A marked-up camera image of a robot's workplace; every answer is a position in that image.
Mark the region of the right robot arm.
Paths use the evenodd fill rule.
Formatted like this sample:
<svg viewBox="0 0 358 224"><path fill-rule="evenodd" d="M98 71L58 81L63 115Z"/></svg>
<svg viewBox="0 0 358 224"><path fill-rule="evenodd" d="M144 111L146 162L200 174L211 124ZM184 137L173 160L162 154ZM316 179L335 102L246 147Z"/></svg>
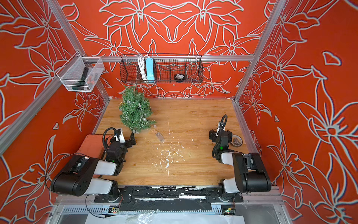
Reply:
<svg viewBox="0 0 358 224"><path fill-rule="evenodd" d="M230 149L233 140L231 131L225 129L228 116L225 114L216 129L209 131L209 139L215 143L212 157L219 163L232 166L234 177L221 180L218 193L252 193L269 192L272 182L258 153L244 154Z"/></svg>

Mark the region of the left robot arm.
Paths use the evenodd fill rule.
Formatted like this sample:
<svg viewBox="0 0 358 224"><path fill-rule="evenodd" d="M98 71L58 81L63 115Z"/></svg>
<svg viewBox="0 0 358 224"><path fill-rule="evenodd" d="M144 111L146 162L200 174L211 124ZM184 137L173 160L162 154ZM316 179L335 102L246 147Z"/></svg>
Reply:
<svg viewBox="0 0 358 224"><path fill-rule="evenodd" d="M105 159L73 154L64 168L55 176L50 190L72 196L100 195L114 201L120 196L117 182L96 178L95 175L118 176L122 171L128 148L136 144L135 134L124 138L121 128L110 127L102 136Z"/></svg>

